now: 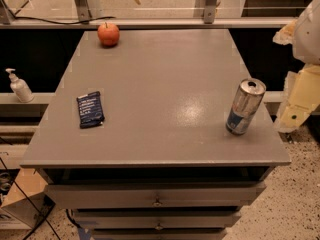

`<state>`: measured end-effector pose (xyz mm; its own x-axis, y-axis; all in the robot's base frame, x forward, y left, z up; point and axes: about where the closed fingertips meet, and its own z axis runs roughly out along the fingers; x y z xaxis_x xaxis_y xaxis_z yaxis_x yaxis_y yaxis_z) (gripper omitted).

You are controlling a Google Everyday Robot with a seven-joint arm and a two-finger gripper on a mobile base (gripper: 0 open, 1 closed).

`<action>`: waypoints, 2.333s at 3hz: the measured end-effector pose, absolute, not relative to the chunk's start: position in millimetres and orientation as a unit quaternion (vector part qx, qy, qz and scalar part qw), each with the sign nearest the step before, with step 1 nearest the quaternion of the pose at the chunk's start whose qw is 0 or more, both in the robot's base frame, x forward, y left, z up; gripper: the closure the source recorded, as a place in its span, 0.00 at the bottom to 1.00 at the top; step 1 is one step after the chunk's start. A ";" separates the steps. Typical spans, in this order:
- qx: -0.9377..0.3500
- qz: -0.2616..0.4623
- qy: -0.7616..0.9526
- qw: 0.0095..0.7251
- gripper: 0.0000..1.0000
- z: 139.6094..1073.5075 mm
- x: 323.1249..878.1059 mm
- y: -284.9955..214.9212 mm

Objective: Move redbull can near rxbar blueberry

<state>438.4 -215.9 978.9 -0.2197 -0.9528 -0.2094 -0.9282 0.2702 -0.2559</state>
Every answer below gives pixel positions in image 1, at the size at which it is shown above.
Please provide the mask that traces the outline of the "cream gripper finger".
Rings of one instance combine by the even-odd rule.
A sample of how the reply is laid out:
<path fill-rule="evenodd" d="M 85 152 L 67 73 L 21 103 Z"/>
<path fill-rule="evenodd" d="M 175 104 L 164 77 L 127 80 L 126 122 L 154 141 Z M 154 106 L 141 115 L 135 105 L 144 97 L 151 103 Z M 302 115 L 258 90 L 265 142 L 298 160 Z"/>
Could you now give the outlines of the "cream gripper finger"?
<path fill-rule="evenodd" d="M 289 71 L 274 127 L 278 132 L 291 133 L 297 130 L 319 105 L 320 66 L 306 64 L 298 73 Z"/>
<path fill-rule="evenodd" d="M 282 27 L 273 37 L 273 42 L 279 45 L 288 45 L 294 43 L 294 34 L 297 20 L 293 20 L 284 27 Z"/>

